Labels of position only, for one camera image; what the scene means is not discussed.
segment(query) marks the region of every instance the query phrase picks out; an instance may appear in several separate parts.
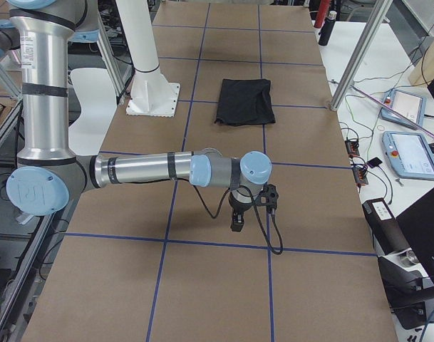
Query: white pole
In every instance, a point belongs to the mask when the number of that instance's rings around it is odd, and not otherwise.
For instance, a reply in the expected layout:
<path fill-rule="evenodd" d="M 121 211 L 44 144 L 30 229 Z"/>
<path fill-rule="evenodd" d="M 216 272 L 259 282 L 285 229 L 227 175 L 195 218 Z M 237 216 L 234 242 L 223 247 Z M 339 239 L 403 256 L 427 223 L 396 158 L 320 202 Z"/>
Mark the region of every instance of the white pole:
<path fill-rule="evenodd" d="M 160 71 L 146 0 L 116 0 L 136 74 L 127 114 L 174 116 L 180 84 Z"/>

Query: silver cylinder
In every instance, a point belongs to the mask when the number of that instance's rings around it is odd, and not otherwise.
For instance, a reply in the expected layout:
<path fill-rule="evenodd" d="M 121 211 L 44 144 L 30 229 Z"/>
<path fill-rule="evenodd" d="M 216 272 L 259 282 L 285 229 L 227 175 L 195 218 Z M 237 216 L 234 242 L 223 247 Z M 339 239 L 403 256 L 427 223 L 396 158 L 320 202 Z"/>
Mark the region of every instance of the silver cylinder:
<path fill-rule="evenodd" d="M 245 178 L 245 176 L 242 173 L 240 175 L 240 185 L 250 189 L 250 192 L 252 193 L 254 200 L 258 197 L 259 193 L 264 187 L 264 185 L 257 185 L 250 182 L 247 178 Z M 232 190 L 231 193 L 232 196 L 234 196 L 234 198 L 241 203 L 245 203 L 245 204 L 252 203 L 252 198 L 250 197 L 249 192 L 247 191 L 247 189 L 244 189 L 243 187 L 239 187 L 236 190 Z"/>
<path fill-rule="evenodd" d="M 189 178 L 191 152 L 175 153 L 175 172 L 177 178 Z M 97 156 L 95 178 L 100 187 L 113 183 L 150 182 L 170 179 L 166 153 L 141 155 L 139 157 L 106 158 Z"/>
<path fill-rule="evenodd" d="M 356 44 L 353 54 L 350 57 L 350 61 L 343 72 L 339 86 L 334 93 L 329 106 L 331 110 L 339 109 L 339 106 L 342 103 L 348 88 L 353 83 L 354 76 L 358 71 L 359 66 L 361 65 L 364 56 L 366 55 L 366 52 L 371 45 L 372 40 L 375 37 L 378 28 L 380 27 L 380 24 L 383 22 L 386 12 L 388 12 L 389 6 L 392 4 L 392 2 L 393 0 L 377 0 L 375 6 L 373 7 L 371 16 L 367 20 L 367 24 L 364 27 L 358 43 Z"/>
<path fill-rule="evenodd" d="M 49 21 L 15 16 L 12 23 L 21 32 L 24 83 L 58 88 L 68 87 L 68 45 L 73 30 Z M 25 148 L 18 154 L 25 160 L 74 158 L 68 146 L 68 97 L 24 94 Z"/>

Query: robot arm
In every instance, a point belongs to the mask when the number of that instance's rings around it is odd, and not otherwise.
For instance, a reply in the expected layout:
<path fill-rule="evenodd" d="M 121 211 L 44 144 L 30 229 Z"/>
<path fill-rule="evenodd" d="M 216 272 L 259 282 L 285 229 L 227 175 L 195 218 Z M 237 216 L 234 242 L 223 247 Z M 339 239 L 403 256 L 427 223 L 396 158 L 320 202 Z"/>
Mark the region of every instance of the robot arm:
<path fill-rule="evenodd" d="M 18 208 L 34 215 L 52 214 L 86 190 L 186 179 L 192 185 L 231 189 L 232 228 L 240 231 L 243 212 L 255 205 L 271 174 L 266 155 L 250 152 L 237 159 L 207 149 L 139 157 L 76 156 L 68 146 L 67 42 L 72 37 L 97 38 L 96 0 L 9 2 L 21 41 L 25 148 L 17 156 L 19 168 L 6 190 Z"/>
<path fill-rule="evenodd" d="M 19 32 L 9 20 L 0 20 L 0 58 L 20 47 Z"/>

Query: grid line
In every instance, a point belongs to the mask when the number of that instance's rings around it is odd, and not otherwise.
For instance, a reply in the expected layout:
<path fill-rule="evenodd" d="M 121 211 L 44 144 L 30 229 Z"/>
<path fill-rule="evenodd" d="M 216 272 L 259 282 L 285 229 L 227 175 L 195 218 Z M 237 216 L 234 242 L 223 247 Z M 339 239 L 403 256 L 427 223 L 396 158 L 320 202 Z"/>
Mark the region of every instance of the grid line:
<path fill-rule="evenodd" d="M 262 74 L 262 37 L 261 37 L 261 11 L 259 5 L 257 7 L 258 12 L 258 39 L 259 39 L 259 74 L 263 78 Z M 262 126 L 262 148 L 263 152 L 267 154 L 267 143 L 266 143 L 266 125 Z M 270 224 L 269 215 L 266 214 L 266 230 L 267 236 L 270 238 Z M 274 287 L 272 285 L 272 252 L 267 249 L 267 281 L 269 283 L 269 323 L 271 328 L 271 342 L 275 342 L 275 324 L 274 324 Z"/>
<path fill-rule="evenodd" d="M 202 47 L 204 46 L 205 31 L 206 31 L 207 21 L 209 19 L 209 12 L 210 12 L 210 4 L 208 4 L 208 6 L 207 6 L 207 14 L 206 14 L 206 18 L 205 18 L 205 27 L 204 27 L 204 30 L 202 31 L 202 39 L 201 39 L 199 60 L 197 61 L 197 65 L 196 65 L 196 74 L 195 74 L 195 79 L 194 79 L 194 83 L 193 83 L 193 89 L 192 89 L 192 94 L 191 94 L 190 107 L 188 108 L 187 123 L 185 124 L 185 131 L 184 131 L 184 134 L 183 134 L 183 141 L 182 141 L 181 151 L 183 151 L 185 149 L 185 143 L 187 141 L 188 127 L 190 125 L 191 111 L 192 111 L 192 107 L 193 107 L 193 98 L 195 96 L 197 76 L 198 76 L 199 69 L 200 69 L 200 59 L 201 59 L 201 56 L 202 56 Z M 162 252 L 161 252 L 160 266 L 159 266 L 159 269 L 158 269 L 157 282 L 156 282 L 156 285 L 155 285 L 155 293 L 153 295 L 152 308 L 150 310 L 150 319 L 149 319 L 149 324 L 148 324 L 147 336 L 145 337 L 145 342 L 150 342 L 150 336 L 151 336 L 151 333 L 152 333 L 153 319 L 155 317 L 155 308 L 156 308 L 156 303 L 157 303 L 157 298 L 158 298 L 158 292 L 160 290 L 162 268 L 163 268 L 163 264 L 164 264 L 164 261 L 165 261 L 165 255 L 166 255 L 166 249 L 167 249 L 167 243 L 168 243 L 167 238 L 169 237 L 170 226 L 171 226 L 171 223 L 172 223 L 172 213 L 174 212 L 175 198 L 176 198 L 176 195 L 177 195 L 177 186 L 178 186 L 178 182 L 175 182 L 175 184 L 174 184 L 174 192 L 172 194 L 172 201 L 171 201 L 171 207 L 170 207 L 169 217 L 167 218 L 167 228 L 166 228 L 166 233 L 165 233 L 165 241 L 163 242 L 163 247 L 162 247 Z"/>
<path fill-rule="evenodd" d="M 183 27 L 188 29 L 203 29 L 204 26 L 189 26 L 189 25 L 165 25 L 165 24 L 153 24 L 158 27 Z M 315 31 L 301 31 L 301 30 L 274 30 L 270 28 L 236 28 L 236 27 L 205 27 L 206 29 L 213 30 L 233 30 L 233 31 L 269 31 L 269 32 L 292 32 L 292 33 L 315 33 Z"/>
<path fill-rule="evenodd" d="M 264 154 L 267 153 L 266 150 L 266 136 L 265 132 L 263 132 L 263 149 Z M 135 153 L 135 152 L 121 152 L 121 151 L 100 151 L 100 153 L 112 154 L 112 155 L 147 155 L 148 153 Z M 273 165 L 281 165 L 281 166 L 292 166 L 292 167 L 315 167 L 322 169 L 340 169 L 340 170 L 351 170 L 350 166 L 338 166 L 338 165 L 320 165 L 320 164 L 300 164 L 295 162 L 272 162 Z"/>
<path fill-rule="evenodd" d="M 90 239 L 117 239 L 117 240 L 130 240 L 130 241 L 142 241 L 142 242 L 167 242 L 168 244 L 191 244 L 198 246 L 210 246 L 210 247 L 225 247 L 225 248 L 241 248 L 241 249 L 265 249 L 267 246 L 257 246 L 254 244 L 228 244 L 225 242 L 206 242 L 206 241 L 192 241 L 192 240 L 179 240 L 179 239 L 158 239 L 154 237 L 131 237 L 126 235 L 107 235 L 107 234 L 94 234 L 94 233 L 77 233 L 66 232 L 67 237 L 87 237 Z M 294 253 L 310 253 L 310 254 L 333 254 L 355 257 L 376 257 L 374 253 L 366 252 L 351 252 L 351 251 L 333 251 L 330 249 L 307 249 L 307 248 L 293 248 L 284 247 L 286 252 Z"/>
<path fill-rule="evenodd" d="M 212 58 L 185 58 L 185 57 L 172 57 L 161 56 L 159 59 L 179 59 L 184 61 L 206 61 L 206 62 L 223 62 L 223 63 L 260 63 L 259 61 L 238 61 L 238 60 L 225 60 L 225 59 L 212 59 Z M 261 62 L 262 64 L 274 64 L 280 66 L 324 66 L 322 63 L 293 63 L 293 62 Z"/>

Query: black tape band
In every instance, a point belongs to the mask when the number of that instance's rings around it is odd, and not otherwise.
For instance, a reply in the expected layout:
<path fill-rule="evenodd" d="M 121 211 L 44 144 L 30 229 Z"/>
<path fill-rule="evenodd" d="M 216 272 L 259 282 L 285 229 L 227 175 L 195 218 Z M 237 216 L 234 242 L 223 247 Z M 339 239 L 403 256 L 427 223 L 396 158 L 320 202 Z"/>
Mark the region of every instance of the black tape band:
<path fill-rule="evenodd" d="M 231 184 L 229 188 L 235 190 L 240 185 L 240 160 L 231 158 Z"/>
<path fill-rule="evenodd" d="M 80 25 L 82 25 L 82 23 L 87 18 L 87 13 L 88 13 L 88 1 L 85 0 L 85 7 L 83 8 L 83 14 L 82 14 L 82 17 L 79 19 L 79 21 L 76 23 L 76 27 L 79 27 Z"/>
<path fill-rule="evenodd" d="M 120 182 L 117 179 L 117 172 L 115 171 L 116 161 L 117 161 L 117 157 L 112 157 L 109 158 L 108 160 L 108 176 L 112 184 L 120 184 Z"/>
<path fill-rule="evenodd" d="M 170 180 L 177 179 L 177 170 L 175 169 L 175 152 L 167 153 L 167 172 Z"/>
<path fill-rule="evenodd" d="M 32 160 L 32 159 L 17 158 L 17 162 L 25 166 L 61 166 L 61 165 L 69 165 L 75 163 L 76 157 L 72 157 L 68 159 L 57 159 L 57 160 Z"/>
<path fill-rule="evenodd" d="M 97 155 L 94 155 L 94 156 L 92 156 L 92 158 L 90 159 L 90 166 L 89 166 L 90 171 L 89 171 L 89 173 L 90 173 L 91 184 L 93 184 L 93 186 L 94 186 L 96 189 L 99 189 L 100 186 L 99 186 L 98 182 L 96 182 L 96 175 L 95 175 L 96 157 L 97 157 Z"/>
<path fill-rule="evenodd" d="M 60 18 L 59 16 L 53 16 L 52 14 L 47 14 L 44 12 L 32 11 L 29 9 L 12 9 L 9 11 L 9 16 L 24 16 L 26 18 L 33 18 L 38 20 L 50 21 L 51 23 L 62 25 L 70 30 L 75 31 L 76 25 L 69 20 Z"/>
<path fill-rule="evenodd" d="M 62 87 L 53 87 L 52 85 L 22 83 L 23 95 L 42 95 L 58 96 L 59 98 L 68 97 L 68 89 Z"/>
<path fill-rule="evenodd" d="M 149 71 L 142 71 L 142 70 L 139 70 L 139 69 L 136 69 L 136 68 L 135 68 L 135 70 L 139 71 L 140 73 L 152 73 L 153 71 L 156 71 L 159 67 L 160 67 L 160 64 L 158 64 L 158 66 L 155 69 L 152 69 L 152 70 L 149 70 Z"/>

